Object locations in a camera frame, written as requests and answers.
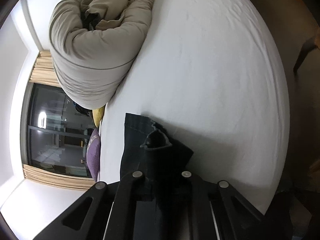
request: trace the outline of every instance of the purple pillow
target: purple pillow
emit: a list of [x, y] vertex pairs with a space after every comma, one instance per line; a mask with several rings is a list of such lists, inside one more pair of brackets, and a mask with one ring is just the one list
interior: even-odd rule
[[94, 181], [97, 181], [100, 169], [101, 141], [97, 129], [94, 129], [87, 148], [87, 165]]

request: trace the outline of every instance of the bed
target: bed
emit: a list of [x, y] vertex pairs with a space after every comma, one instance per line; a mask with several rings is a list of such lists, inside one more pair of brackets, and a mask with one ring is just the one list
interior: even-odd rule
[[142, 114], [194, 151], [188, 170], [229, 181], [265, 213], [289, 137], [286, 79], [265, 22], [249, 0], [155, 0], [152, 17], [105, 109], [100, 180], [119, 180], [125, 113]]

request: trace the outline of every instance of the metal bolt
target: metal bolt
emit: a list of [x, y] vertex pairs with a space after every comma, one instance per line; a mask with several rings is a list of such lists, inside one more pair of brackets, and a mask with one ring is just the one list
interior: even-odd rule
[[222, 180], [219, 182], [219, 186], [222, 188], [227, 188], [227, 187], [229, 187], [229, 183], [226, 182], [225, 180]]
[[191, 177], [191, 172], [190, 171], [183, 171], [182, 173], [181, 173], [181, 175], [183, 176], [183, 177], [185, 177], [185, 178], [189, 178], [189, 177]]
[[98, 183], [96, 183], [96, 189], [103, 189], [106, 186], [106, 184], [102, 181], [99, 181]]
[[134, 178], [139, 178], [142, 176], [142, 172], [141, 171], [135, 171], [134, 173], [132, 173], [132, 176]]

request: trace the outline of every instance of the black fabric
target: black fabric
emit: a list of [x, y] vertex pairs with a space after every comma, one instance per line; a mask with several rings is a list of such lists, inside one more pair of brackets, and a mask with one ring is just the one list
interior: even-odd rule
[[170, 137], [151, 118], [126, 114], [120, 178], [137, 170], [151, 180], [158, 176], [175, 177], [184, 171], [192, 154], [191, 149]]
[[92, 110], [86, 109], [80, 105], [78, 105], [75, 101], [73, 101], [73, 105], [75, 106], [76, 110], [80, 113], [80, 114], [84, 114], [86, 116], [89, 116], [89, 112], [92, 112]]
[[88, 31], [94, 31], [101, 20], [98, 13], [90, 13], [86, 17], [85, 12], [81, 12], [82, 27], [86, 28]]
[[120, 177], [142, 171], [151, 181], [155, 195], [152, 202], [137, 203], [133, 240], [170, 239], [169, 235], [176, 231], [174, 217], [181, 203], [171, 199], [172, 189], [192, 154], [159, 123], [145, 116], [126, 114]]

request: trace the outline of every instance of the beige duvet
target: beige duvet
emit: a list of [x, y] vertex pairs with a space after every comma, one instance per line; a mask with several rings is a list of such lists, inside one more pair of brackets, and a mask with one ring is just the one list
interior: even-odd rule
[[[130, 69], [151, 24], [154, 0], [62, 0], [49, 39], [53, 66], [65, 93], [87, 109], [105, 105]], [[94, 31], [81, 12], [98, 13]]]

